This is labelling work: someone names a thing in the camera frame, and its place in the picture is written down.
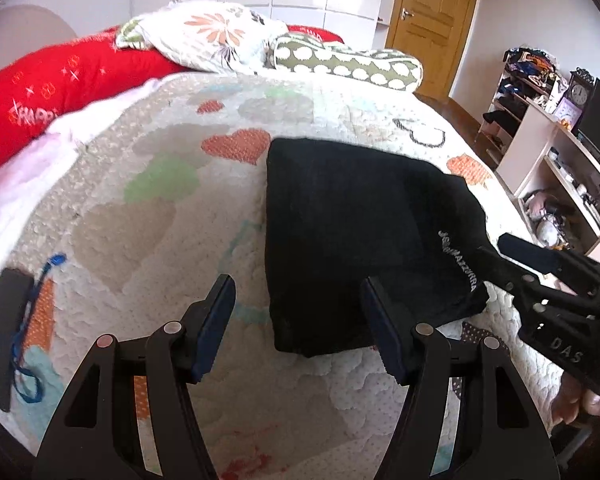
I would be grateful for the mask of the person right hand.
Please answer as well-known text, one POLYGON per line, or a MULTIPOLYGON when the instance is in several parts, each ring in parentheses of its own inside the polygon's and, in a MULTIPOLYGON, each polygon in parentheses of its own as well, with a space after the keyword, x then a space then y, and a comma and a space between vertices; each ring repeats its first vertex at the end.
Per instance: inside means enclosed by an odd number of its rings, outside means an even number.
POLYGON ((583 412, 600 417, 600 395, 585 388, 567 372, 562 373, 558 393, 550 404, 552 424, 572 424, 583 412))

